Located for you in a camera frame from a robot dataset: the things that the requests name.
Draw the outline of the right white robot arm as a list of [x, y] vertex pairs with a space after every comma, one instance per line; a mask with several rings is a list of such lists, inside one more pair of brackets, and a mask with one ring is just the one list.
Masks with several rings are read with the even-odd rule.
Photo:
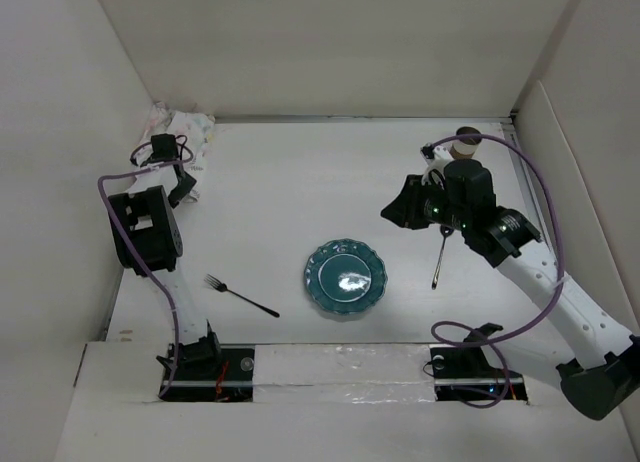
[[569, 276], [560, 253], [524, 215], [497, 204], [492, 175], [480, 162], [454, 160], [435, 165], [427, 176], [407, 176], [381, 216], [400, 228], [437, 224], [460, 232], [467, 247], [528, 296], [571, 351], [509, 357], [499, 326], [487, 323], [458, 344], [468, 372], [483, 376], [499, 363], [557, 386], [574, 409], [596, 421], [638, 390], [638, 336]]

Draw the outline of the animal print cloth napkin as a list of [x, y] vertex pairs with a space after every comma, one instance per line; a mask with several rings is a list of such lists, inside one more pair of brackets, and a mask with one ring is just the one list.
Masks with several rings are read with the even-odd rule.
[[154, 135], [169, 133], [176, 136], [180, 146], [193, 153], [193, 160], [185, 165], [186, 173], [196, 185], [186, 196], [187, 202], [198, 202], [204, 187], [208, 169], [206, 155], [214, 139], [215, 118], [203, 113], [181, 112], [170, 109], [165, 103], [153, 105], [140, 144], [150, 141]]

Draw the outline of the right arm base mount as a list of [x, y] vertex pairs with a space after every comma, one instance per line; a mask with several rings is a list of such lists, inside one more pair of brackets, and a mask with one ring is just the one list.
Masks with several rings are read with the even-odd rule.
[[[495, 323], [485, 323], [477, 328], [458, 322], [435, 323], [437, 329], [445, 325], [466, 331], [460, 342], [463, 345], [487, 341], [503, 330]], [[505, 376], [500, 358], [497, 362], [488, 360], [484, 349], [494, 356], [491, 345], [459, 347], [460, 343], [429, 346], [429, 359], [423, 362], [422, 372], [434, 382], [437, 402], [455, 401], [477, 409], [495, 407], [500, 401], [529, 402], [523, 376], [514, 371]]]

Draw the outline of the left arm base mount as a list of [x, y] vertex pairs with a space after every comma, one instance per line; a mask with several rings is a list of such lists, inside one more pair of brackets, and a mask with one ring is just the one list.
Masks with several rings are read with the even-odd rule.
[[244, 403], [253, 401], [255, 347], [223, 345], [221, 357], [211, 366], [177, 370], [169, 382], [173, 346], [167, 357], [157, 356], [163, 367], [159, 398], [165, 402]]

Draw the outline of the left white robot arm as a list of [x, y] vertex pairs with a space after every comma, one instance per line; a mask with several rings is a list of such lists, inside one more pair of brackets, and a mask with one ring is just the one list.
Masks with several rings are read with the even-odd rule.
[[194, 158], [186, 138], [163, 133], [141, 145], [150, 154], [130, 161], [137, 167], [134, 183], [126, 191], [108, 196], [99, 179], [99, 191], [108, 211], [116, 253], [121, 265], [147, 278], [167, 298], [168, 318], [176, 341], [157, 360], [171, 380], [197, 380], [216, 376], [222, 369], [222, 350], [206, 316], [196, 307], [179, 259], [184, 245], [174, 209], [187, 199], [196, 179], [185, 165]]

